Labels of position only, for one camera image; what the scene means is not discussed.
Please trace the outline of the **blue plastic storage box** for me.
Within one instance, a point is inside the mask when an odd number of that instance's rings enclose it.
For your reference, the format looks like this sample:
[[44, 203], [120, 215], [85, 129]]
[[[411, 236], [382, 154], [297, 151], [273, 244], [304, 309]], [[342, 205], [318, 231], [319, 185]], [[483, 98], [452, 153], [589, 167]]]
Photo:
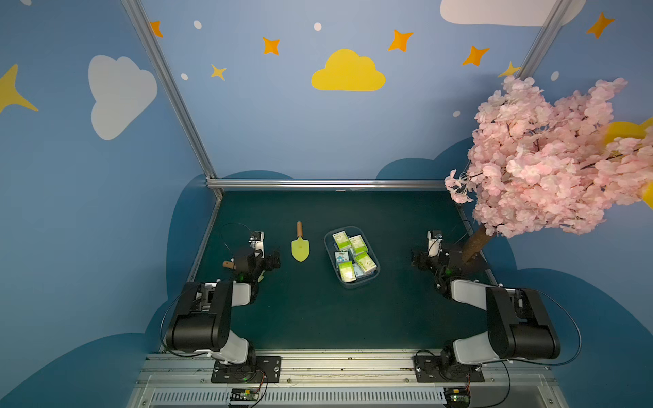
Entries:
[[[338, 272], [338, 265], [336, 264], [336, 261], [334, 259], [334, 253], [338, 252], [338, 248], [336, 248], [336, 246], [334, 244], [334, 241], [333, 241], [333, 238], [332, 238], [332, 234], [334, 234], [336, 232], [339, 232], [339, 231], [345, 231], [349, 238], [351, 236], [362, 235], [362, 237], [364, 238], [364, 240], [365, 240], [365, 242], [367, 244], [367, 247], [368, 247], [368, 252], [367, 253], [372, 257], [372, 260], [377, 265], [377, 270], [372, 275], [365, 275], [364, 278], [362, 278], [360, 280], [356, 280], [355, 282], [351, 282], [351, 283], [343, 283], [342, 282], [342, 280], [340, 278], [340, 275], [339, 275], [339, 272]], [[372, 245], [371, 245], [369, 239], [366, 237], [366, 235], [364, 234], [364, 232], [360, 228], [358, 228], [356, 226], [346, 226], [346, 227], [341, 227], [341, 228], [338, 228], [338, 229], [334, 229], [333, 231], [328, 231], [328, 233], [325, 234], [323, 241], [324, 241], [325, 248], [328, 251], [328, 255], [329, 255], [330, 261], [332, 263], [333, 271], [334, 271], [334, 273], [335, 273], [335, 275], [337, 277], [337, 280], [340, 283], [340, 285], [343, 286], [344, 288], [346, 288], [346, 289], [355, 289], [357, 287], [365, 286], [365, 285], [371, 283], [374, 279], [376, 279], [379, 276], [379, 274], [381, 272], [381, 265], [380, 265], [379, 259], [376, 256], [376, 254], [374, 253], [374, 251], [372, 249]], [[350, 250], [347, 250], [347, 251], [350, 254], [350, 261], [353, 264], [355, 264], [355, 257], [352, 255]]]

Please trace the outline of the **green pocket tissue pack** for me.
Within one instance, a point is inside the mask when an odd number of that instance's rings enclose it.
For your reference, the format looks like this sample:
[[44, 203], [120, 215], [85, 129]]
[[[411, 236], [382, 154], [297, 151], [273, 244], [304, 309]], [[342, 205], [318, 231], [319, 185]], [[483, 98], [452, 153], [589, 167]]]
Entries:
[[338, 272], [343, 283], [356, 281], [355, 266], [351, 261], [339, 264]]
[[367, 244], [362, 237], [362, 235], [358, 236], [351, 236], [349, 238], [350, 241], [350, 252], [354, 257], [362, 254], [362, 253], [367, 253], [368, 252], [368, 247]]
[[362, 270], [363, 275], [372, 275], [377, 270], [376, 263], [368, 253], [361, 253], [355, 257], [355, 263]]
[[332, 238], [339, 252], [344, 252], [351, 248], [350, 238], [347, 236], [345, 231], [339, 231], [332, 234]]

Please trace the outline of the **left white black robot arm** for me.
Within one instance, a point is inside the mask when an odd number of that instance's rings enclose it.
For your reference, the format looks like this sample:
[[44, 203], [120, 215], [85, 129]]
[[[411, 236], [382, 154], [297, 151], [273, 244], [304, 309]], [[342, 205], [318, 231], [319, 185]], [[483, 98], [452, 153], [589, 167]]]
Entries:
[[232, 275], [215, 282], [189, 282], [165, 312], [159, 329], [163, 348], [184, 358], [207, 355], [223, 367], [252, 367], [253, 345], [231, 330], [232, 310], [254, 303], [264, 274], [281, 267], [278, 251], [265, 252], [265, 233], [250, 233], [223, 267]]

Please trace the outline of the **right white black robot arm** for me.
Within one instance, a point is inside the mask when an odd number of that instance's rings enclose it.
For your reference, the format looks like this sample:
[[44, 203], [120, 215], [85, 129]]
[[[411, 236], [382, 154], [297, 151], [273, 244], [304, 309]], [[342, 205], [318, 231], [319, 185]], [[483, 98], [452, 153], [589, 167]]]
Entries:
[[433, 274], [435, 289], [444, 298], [486, 313], [485, 331], [451, 341], [443, 348], [440, 370], [559, 357], [559, 337], [539, 292], [470, 280], [468, 275], [486, 269], [484, 258], [464, 262], [462, 248], [446, 243], [440, 231], [428, 231], [427, 240], [424, 252], [412, 253], [412, 264]]

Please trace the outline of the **blue pocket tissue pack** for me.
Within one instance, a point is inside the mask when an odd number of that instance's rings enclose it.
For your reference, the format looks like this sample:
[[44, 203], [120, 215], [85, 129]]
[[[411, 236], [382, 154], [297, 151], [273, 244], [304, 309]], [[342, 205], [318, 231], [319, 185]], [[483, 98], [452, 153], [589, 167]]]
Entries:
[[354, 272], [355, 272], [355, 278], [357, 280], [360, 280], [360, 279], [365, 277], [365, 273], [364, 273], [364, 271], [362, 270], [362, 268], [359, 265], [354, 263], [353, 267], [354, 267]]
[[337, 265], [350, 262], [350, 254], [348, 251], [338, 251], [334, 253], [334, 259]]

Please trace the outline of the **left green circuit board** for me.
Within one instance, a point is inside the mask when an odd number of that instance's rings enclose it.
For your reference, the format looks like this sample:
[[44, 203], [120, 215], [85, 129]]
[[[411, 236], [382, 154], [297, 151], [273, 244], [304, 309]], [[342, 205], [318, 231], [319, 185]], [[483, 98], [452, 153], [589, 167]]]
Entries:
[[259, 389], [231, 389], [229, 403], [232, 405], [252, 405], [258, 402]]

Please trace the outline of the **green circuit board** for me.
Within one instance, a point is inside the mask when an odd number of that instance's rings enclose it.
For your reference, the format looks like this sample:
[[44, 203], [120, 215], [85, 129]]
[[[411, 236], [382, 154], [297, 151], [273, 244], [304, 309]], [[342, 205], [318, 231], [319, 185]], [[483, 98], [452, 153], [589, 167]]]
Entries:
[[259, 389], [231, 389], [229, 403], [232, 405], [252, 405], [258, 402]]
[[445, 388], [445, 408], [468, 408], [470, 405], [470, 393], [465, 388]]

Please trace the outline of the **right green circuit board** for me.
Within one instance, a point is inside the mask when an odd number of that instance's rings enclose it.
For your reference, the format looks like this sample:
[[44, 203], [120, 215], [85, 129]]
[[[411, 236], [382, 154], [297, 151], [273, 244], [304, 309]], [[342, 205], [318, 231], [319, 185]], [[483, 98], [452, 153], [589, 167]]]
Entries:
[[465, 388], [445, 388], [445, 408], [468, 408], [470, 405], [470, 393]]

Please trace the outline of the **pink blossom artificial tree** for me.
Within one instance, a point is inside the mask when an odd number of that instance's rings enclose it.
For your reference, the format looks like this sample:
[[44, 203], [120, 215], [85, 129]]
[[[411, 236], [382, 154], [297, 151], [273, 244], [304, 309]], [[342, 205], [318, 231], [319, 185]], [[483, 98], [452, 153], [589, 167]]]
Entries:
[[508, 76], [479, 106], [469, 165], [445, 180], [455, 202], [474, 204], [479, 224], [464, 262], [495, 236], [587, 234], [611, 207], [651, 202], [652, 123], [613, 116], [612, 99], [626, 84], [600, 80], [549, 103], [532, 78]]

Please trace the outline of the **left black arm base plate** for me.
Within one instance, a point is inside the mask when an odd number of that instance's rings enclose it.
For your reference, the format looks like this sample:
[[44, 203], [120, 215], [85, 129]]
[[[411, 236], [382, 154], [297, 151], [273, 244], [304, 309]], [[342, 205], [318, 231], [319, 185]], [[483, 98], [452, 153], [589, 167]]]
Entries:
[[244, 364], [223, 364], [216, 361], [211, 376], [212, 384], [262, 383], [278, 384], [282, 369], [282, 357], [278, 355], [257, 356]]

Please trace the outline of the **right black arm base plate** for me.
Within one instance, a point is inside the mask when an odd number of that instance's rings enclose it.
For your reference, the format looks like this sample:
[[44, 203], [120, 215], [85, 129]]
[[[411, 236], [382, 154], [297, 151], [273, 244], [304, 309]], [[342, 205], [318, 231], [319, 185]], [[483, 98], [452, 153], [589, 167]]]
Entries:
[[485, 382], [480, 367], [462, 365], [455, 360], [445, 362], [440, 356], [414, 355], [413, 369], [419, 383], [466, 383]]

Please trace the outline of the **aluminium front rail frame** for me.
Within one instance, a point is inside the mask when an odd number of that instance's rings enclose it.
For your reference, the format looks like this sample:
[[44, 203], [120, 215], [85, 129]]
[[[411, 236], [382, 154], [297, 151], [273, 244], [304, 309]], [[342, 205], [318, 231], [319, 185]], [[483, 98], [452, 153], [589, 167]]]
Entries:
[[[549, 367], [520, 362], [481, 367], [485, 382], [418, 382], [414, 355], [436, 350], [263, 350], [282, 357], [278, 384], [212, 384], [215, 360], [154, 354], [130, 396], [130, 407], [445, 407], [445, 388], [465, 388], [469, 407], [565, 407]], [[257, 403], [232, 405], [231, 389], [259, 389]]]

